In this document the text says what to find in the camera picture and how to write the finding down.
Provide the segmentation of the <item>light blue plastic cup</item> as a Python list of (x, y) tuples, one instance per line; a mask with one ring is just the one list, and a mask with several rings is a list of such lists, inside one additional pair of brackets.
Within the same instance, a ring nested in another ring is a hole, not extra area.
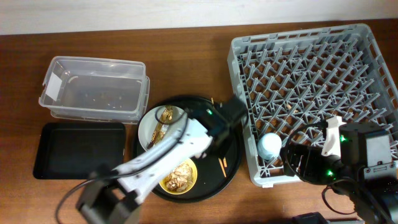
[(282, 140), (275, 133), (267, 133), (257, 143), (257, 153), (264, 160), (271, 160), (280, 154)]

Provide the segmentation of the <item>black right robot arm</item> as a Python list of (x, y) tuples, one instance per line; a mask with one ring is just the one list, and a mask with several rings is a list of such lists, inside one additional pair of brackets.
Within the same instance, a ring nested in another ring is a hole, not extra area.
[[(340, 154), (326, 155), (323, 147), (292, 142), (312, 127), (321, 129)], [(366, 223), (397, 223), (397, 171), (388, 132), (374, 123), (346, 123), (331, 138), (330, 128), (327, 121), (307, 124), (287, 138), (280, 150), (285, 174), (349, 197)]]

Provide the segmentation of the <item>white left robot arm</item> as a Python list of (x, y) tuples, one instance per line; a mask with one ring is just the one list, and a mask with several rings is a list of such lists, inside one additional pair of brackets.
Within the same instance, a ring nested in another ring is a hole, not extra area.
[(184, 125), (147, 152), (112, 170), (92, 173), (91, 177), (68, 191), (55, 209), (60, 210), (77, 190), (82, 194), (77, 210), (88, 223), (137, 222), (144, 200), (158, 183), (185, 160), (205, 157), (209, 147), (230, 137), (247, 110), (240, 106), (201, 106), (181, 115)]

